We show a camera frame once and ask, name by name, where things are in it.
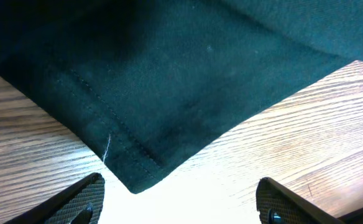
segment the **dark green fabric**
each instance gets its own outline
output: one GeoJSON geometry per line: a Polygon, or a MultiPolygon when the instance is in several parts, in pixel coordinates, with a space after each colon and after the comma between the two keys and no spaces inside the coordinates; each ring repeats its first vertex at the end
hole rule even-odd
{"type": "Polygon", "coordinates": [[[138,193],[245,119],[363,59],[363,12],[335,16],[363,1],[283,2],[103,3],[23,35],[0,75],[99,157],[110,136],[105,164],[138,193]]]}

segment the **wooden surface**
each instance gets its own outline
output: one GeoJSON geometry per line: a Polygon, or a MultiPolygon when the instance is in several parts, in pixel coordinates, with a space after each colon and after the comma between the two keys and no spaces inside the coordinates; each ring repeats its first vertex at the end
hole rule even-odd
{"type": "Polygon", "coordinates": [[[0,223],[94,171],[106,179],[100,223],[258,223],[265,176],[337,217],[361,208],[363,62],[243,122],[138,195],[0,78],[0,223]]]}

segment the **stitching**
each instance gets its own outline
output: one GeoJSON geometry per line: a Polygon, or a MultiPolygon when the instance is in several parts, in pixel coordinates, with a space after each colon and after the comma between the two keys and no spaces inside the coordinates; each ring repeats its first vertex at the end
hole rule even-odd
{"type": "MultiPolygon", "coordinates": [[[[59,83],[61,86],[64,86],[64,87],[66,87],[64,84],[63,84],[63,82],[62,82],[62,80],[57,80],[57,83],[59,83]]],[[[81,101],[78,97],[76,97],[76,95],[74,94],[74,92],[72,91],[72,90],[70,90],[69,88],[67,88],[66,87],[66,89],[86,108],[86,109],[88,109],[90,112],[92,112],[96,117],[98,117],[99,118],[99,120],[100,120],[100,123],[102,123],[103,125],[105,125],[105,127],[108,127],[108,124],[107,123],[105,123],[102,119],[101,119],[101,117],[100,116],[98,116],[98,114],[95,112],[95,111],[93,111],[92,110],[92,108],[90,107],[90,106],[87,106],[83,101],[81,101]]],[[[115,134],[115,132],[112,130],[112,129],[110,129],[110,128],[108,128],[108,131],[111,133],[111,134],[113,134],[114,136],[117,136],[118,137],[118,135],[117,134],[115,134]]],[[[130,152],[126,149],[126,146],[124,145],[124,143],[123,143],[123,141],[121,140],[121,139],[119,139],[119,138],[117,138],[117,140],[118,140],[118,142],[120,143],[120,145],[123,147],[123,149],[127,152],[127,155],[136,163],[136,164],[138,164],[138,165],[140,165],[140,167],[151,177],[151,178],[153,178],[153,179],[155,179],[155,180],[157,180],[157,181],[159,181],[158,180],[158,178],[156,178],[156,177],[154,177],[153,176],[153,174],[151,174],[138,160],[136,160],[135,159],[135,157],[134,156],[132,156],[131,154],[130,154],[130,152]]]]}
{"type": "Polygon", "coordinates": [[[144,149],[143,145],[132,135],[131,130],[126,126],[126,124],[124,122],[121,121],[121,119],[119,119],[118,115],[114,112],[114,110],[108,105],[108,103],[106,103],[102,97],[100,95],[98,95],[89,85],[89,83],[87,81],[85,81],[83,78],[81,78],[74,70],[72,70],[72,74],[74,74],[74,76],[76,76],[79,81],[86,85],[86,87],[97,97],[98,100],[100,100],[102,103],[104,103],[104,105],[106,105],[107,109],[111,112],[111,114],[118,120],[119,124],[121,124],[121,126],[126,130],[127,135],[133,139],[133,141],[140,147],[141,151],[144,153],[144,155],[150,159],[155,166],[159,169],[162,170],[162,168],[157,164],[157,162],[155,162],[148,154],[147,151],[144,149]]]}

